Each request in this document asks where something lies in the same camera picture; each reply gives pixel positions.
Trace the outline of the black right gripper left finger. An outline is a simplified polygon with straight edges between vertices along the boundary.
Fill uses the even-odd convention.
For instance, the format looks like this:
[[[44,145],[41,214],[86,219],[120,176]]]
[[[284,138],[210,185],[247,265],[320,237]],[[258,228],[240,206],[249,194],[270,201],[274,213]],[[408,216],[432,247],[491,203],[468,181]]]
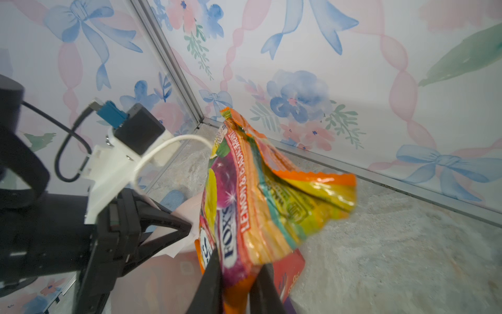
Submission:
[[[186,314],[221,314],[223,312],[222,270],[218,253],[211,253]]]

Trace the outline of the red paper gift bag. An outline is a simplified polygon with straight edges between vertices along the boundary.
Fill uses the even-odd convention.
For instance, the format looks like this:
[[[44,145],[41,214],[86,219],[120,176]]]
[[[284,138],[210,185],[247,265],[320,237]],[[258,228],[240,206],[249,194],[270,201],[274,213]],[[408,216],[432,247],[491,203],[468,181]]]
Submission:
[[[155,201],[183,216],[197,216],[209,151],[191,141],[149,191]],[[185,313],[202,278],[196,247],[176,257],[160,253],[118,279],[105,313]]]

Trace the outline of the orange pink Fox's candy bag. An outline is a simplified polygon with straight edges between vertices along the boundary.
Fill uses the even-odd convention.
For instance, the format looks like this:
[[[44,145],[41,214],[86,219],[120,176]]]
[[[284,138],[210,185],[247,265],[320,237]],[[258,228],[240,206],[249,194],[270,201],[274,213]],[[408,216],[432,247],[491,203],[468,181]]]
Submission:
[[[222,110],[209,159],[195,245],[216,259],[221,313],[244,313],[259,272],[293,253],[357,202],[353,174],[301,171],[236,110]]]

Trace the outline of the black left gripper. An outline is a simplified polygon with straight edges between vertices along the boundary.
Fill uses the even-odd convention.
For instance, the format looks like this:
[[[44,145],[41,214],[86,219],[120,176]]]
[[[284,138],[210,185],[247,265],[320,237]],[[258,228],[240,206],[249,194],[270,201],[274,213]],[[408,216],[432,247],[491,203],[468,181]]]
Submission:
[[[129,249],[131,226],[139,232]],[[18,209],[1,208],[1,296],[23,289],[42,276],[76,272],[73,313],[102,313],[116,280],[153,257],[175,258],[188,245],[192,223],[167,208],[124,189],[84,222],[85,196],[46,194]]]

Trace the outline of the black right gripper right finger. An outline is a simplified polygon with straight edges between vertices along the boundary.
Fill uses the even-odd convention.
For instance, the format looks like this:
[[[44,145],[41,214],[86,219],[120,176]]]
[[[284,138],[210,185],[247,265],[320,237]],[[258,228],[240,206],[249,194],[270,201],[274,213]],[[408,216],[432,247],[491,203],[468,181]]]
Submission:
[[[250,314],[287,314],[273,281],[273,267],[262,267],[249,293]]]

